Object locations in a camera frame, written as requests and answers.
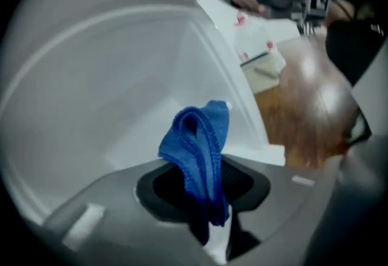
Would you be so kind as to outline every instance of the wooden surface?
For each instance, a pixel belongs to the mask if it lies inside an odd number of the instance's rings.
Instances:
[[[288,167],[322,167],[348,148],[343,133],[357,110],[350,85],[327,58],[323,36],[278,48],[287,62],[280,85],[255,95],[269,141],[285,145]]]

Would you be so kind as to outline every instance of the blue towel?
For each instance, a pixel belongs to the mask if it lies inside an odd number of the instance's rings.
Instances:
[[[210,101],[203,108],[187,107],[174,118],[159,147],[159,157],[176,164],[184,175],[186,196],[193,202],[199,240],[209,239],[209,222],[224,226],[228,203],[221,187],[221,150],[229,127],[224,101]]]

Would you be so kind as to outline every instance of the gray panel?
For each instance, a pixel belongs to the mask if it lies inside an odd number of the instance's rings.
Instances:
[[[263,173],[272,184],[262,205],[239,214],[244,229],[267,240],[230,265],[253,265],[259,261],[261,265],[291,265],[290,260],[296,265],[325,209],[340,159],[327,164],[314,187],[296,184],[291,178],[315,178],[319,173],[315,170],[287,169],[232,156],[224,159]],[[62,238],[85,205],[95,203],[106,211],[78,252],[86,265],[216,265],[186,224],[160,222],[138,202],[138,179],[163,164],[157,160],[98,179],[58,208],[44,227]]]

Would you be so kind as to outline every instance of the white container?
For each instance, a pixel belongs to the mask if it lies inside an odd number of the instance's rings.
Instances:
[[[155,159],[186,106],[229,101],[227,146],[268,143],[236,52],[196,0],[23,0],[1,55],[4,177],[37,223]]]

